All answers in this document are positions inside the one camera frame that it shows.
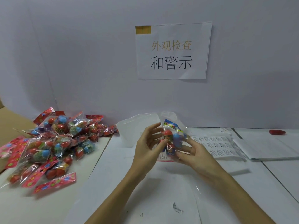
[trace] white table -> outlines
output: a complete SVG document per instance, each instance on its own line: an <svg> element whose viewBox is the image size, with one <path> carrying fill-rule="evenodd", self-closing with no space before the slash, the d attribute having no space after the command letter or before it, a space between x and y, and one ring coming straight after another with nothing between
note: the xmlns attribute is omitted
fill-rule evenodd
<svg viewBox="0 0 299 224"><path fill-rule="evenodd" d="M75 195L84 182L89 178L110 138L99 138L97 149L81 160L73 161L71 172L76 172L74 184L43 197L31 195L32 189L18 187L0 190L0 223L14 224L58 224L63 223L67 212L75 202ZM0 175L0 184L15 168L6 170Z"/></svg>
<svg viewBox="0 0 299 224"><path fill-rule="evenodd" d="M219 128L191 128L191 130L197 135L221 134ZM237 137L233 131L231 133L233 138ZM76 203L67 215L65 224L81 224L90 217L125 176L132 163L134 150L134 148L123 148L120 138L116 135L112 137L90 178L77 195ZM277 224L297 223L299 204L294 198L261 162L250 161L246 164L251 172L234 176L237 182ZM157 162L153 170L166 168L166 165L169 164ZM228 204L217 192L202 181L199 189L211 224L239 223Z"/></svg>
<svg viewBox="0 0 299 224"><path fill-rule="evenodd" d="M253 139L255 137L269 137L269 129L235 129L244 139ZM287 142L289 138L299 138L299 130L284 130L286 135L274 136ZM290 144L299 150L299 145ZM280 160L263 162L281 184L290 192L294 199L299 201L299 160Z"/></svg>

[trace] paper sign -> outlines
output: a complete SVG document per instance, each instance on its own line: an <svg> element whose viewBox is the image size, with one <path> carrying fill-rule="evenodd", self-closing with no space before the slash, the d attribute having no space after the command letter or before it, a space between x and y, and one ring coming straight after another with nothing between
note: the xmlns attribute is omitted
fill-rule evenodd
<svg viewBox="0 0 299 224"><path fill-rule="evenodd" d="M211 22L137 28L138 79L206 78Z"/></svg>

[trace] right hand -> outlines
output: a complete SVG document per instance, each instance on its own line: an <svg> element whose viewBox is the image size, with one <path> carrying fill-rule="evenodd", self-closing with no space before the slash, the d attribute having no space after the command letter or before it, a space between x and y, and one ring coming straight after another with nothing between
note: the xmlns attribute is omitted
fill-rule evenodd
<svg viewBox="0 0 299 224"><path fill-rule="evenodd" d="M176 155L172 156L172 158L176 162L190 166L204 181L216 188L221 179L228 173L202 144L191 138L187 139L186 142L192 147L183 145L181 151L188 152L190 155L177 150Z"/></svg>

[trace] pile of bagged toys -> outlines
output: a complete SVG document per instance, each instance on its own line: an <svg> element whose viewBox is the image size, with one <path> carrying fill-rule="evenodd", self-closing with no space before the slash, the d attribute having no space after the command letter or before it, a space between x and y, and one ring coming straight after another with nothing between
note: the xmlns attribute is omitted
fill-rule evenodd
<svg viewBox="0 0 299 224"><path fill-rule="evenodd" d="M57 188L76 181L68 173L73 159L81 159L95 150L99 137L118 133L116 125L101 124L103 116L82 112L73 117L51 107L41 113L35 129L24 130L31 138L19 136L0 148L0 158L7 158L6 168L16 170L0 188L32 188L33 193Z"/></svg>

